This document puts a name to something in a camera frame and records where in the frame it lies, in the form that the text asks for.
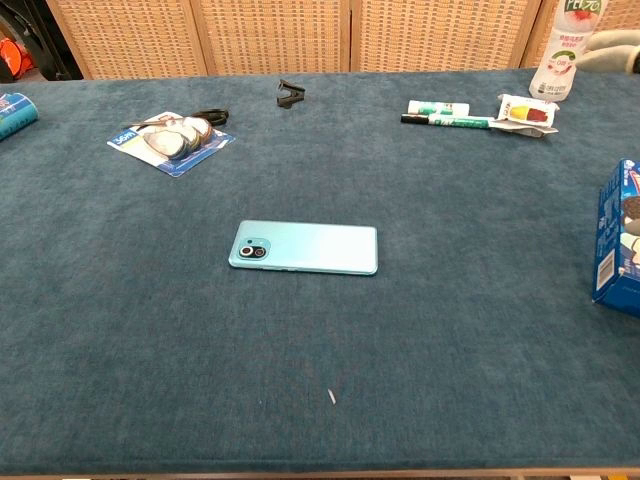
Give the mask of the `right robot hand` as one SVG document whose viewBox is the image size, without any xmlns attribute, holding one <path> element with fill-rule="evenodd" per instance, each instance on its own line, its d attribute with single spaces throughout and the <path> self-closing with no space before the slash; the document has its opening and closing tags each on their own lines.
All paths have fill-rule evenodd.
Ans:
<svg viewBox="0 0 640 480">
<path fill-rule="evenodd" d="M 579 71 L 639 73 L 640 31 L 605 30 L 593 34 L 584 54 L 576 61 Z"/>
</svg>

